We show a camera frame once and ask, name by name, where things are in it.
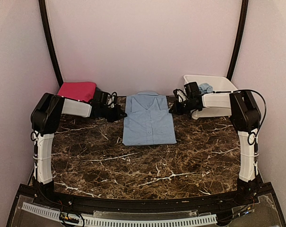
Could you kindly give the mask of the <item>light blue button shirt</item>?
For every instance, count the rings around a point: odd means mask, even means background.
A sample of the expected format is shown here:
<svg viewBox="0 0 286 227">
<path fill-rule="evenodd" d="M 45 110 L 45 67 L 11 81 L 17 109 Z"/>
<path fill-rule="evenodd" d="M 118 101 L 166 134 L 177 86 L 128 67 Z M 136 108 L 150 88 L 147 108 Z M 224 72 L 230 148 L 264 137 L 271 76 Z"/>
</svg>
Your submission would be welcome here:
<svg viewBox="0 0 286 227">
<path fill-rule="evenodd" d="M 123 139 L 125 146 L 175 144 L 173 116 L 167 97 L 139 92 L 126 97 Z"/>
</svg>

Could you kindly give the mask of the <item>blue cloth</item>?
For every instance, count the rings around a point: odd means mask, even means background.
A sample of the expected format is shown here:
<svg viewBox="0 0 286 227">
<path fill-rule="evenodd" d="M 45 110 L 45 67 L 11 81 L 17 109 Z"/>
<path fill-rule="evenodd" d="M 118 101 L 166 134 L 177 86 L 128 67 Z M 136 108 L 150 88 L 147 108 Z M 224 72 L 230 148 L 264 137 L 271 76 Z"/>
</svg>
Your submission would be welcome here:
<svg viewBox="0 0 286 227">
<path fill-rule="evenodd" d="M 202 83 L 198 85 L 198 88 L 201 94 L 213 93 L 213 87 L 209 85 L 208 83 Z"/>
</svg>

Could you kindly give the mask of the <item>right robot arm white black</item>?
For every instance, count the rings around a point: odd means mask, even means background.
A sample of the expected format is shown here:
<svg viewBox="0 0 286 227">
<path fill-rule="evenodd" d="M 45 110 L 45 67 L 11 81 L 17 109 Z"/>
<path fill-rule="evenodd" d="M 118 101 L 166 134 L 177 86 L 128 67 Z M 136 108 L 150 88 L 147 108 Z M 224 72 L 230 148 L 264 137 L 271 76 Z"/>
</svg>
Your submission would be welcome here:
<svg viewBox="0 0 286 227">
<path fill-rule="evenodd" d="M 230 110 L 229 119 L 240 140 L 241 167 L 239 182 L 255 181 L 258 171 L 258 132 L 261 126 L 261 113 L 250 90 L 214 91 L 201 94 L 199 91 L 190 95 L 180 89 L 173 94 L 176 100 L 169 110 L 172 114 L 182 115 L 209 108 Z"/>
</svg>

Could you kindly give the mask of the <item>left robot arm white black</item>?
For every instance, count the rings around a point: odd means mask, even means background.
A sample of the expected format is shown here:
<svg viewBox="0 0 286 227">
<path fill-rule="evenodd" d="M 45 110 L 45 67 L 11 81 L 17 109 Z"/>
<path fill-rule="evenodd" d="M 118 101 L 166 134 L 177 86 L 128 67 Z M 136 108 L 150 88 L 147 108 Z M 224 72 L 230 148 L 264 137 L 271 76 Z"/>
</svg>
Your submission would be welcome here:
<svg viewBox="0 0 286 227">
<path fill-rule="evenodd" d="M 34 143 L 34 179 L 41 185 L 53 184 L 51 154 L 54 134 L 61 116 L 73 115 L 83 118 L 104 118 L 115 122 L 127 117 L 117 103 L 117 93 L 97 91 L 89 101 L 45 93 L 33 110 L 31 140 Z"/>
</svg>

